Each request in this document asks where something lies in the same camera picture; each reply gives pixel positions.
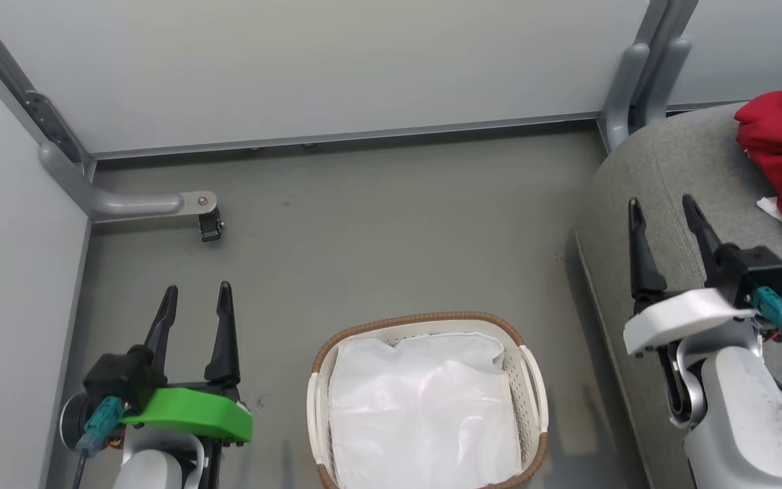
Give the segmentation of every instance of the laundry basket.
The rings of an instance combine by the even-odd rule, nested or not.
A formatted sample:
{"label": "laundry basket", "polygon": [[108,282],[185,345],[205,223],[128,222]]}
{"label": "laundry basket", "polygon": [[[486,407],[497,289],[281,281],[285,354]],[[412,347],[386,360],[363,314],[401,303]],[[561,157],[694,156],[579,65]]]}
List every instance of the laundry basket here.
{"label": "laundry basket", "polygon": [[394,346],[403,338],[454,332],[484,334],[500,341],[506,351],[502,368],[508,374],[512,391],[523,471],[490,487],[510,489],[520,486],[539,470],[548,448],[548,406],[545,384],[533,353],[524,345],[518,331],[497,316],[484,312],[435,312],[384,319],[349,328],[335,334],[319,350],[307,387],[307,426],[313,458],[316,459],[319,477],[326,489],[339,489],[329,421],[329,381],[339,346],[347,341],[367,338],[382,340]]}

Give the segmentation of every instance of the gray fabric cushion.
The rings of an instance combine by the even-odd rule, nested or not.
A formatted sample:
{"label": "gray fabric cushion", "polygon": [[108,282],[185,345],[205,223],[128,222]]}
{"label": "gray fabric cushion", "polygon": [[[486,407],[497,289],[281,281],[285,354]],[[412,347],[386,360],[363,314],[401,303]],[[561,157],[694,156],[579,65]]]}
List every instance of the gray fabric cushion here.
{"label": "gray fabric cushion", "polygon": [[[692,488],[683,431],[668,421],[665,382],[656,355],[626,354],[623,325],[629,291],[627,202],[639,198],[655,260],[673,290],[701,287],[705,271],[680,204],[696,198],[724,242],[767,245],[782,257],[782,223],[756,201],[776,192],[735,142],[740,105],[671,117],[633,134],[599,168],[576,225],[578,245],[621,388],[654,487]],[[782,344],[766,346],[766,364],[782,380]]]}

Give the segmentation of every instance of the white plastic bag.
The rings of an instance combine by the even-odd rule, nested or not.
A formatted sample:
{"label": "white plastic bag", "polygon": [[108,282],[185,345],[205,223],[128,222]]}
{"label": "white plastic bag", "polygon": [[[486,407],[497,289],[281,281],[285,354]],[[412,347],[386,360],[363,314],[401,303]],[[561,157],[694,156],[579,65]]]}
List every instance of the white plastic bag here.
{"label": "white plastic bag", "polygon": [[471,489],[521,473],[502,357],[478,333],[342,344],[329,386],[341,489]]}

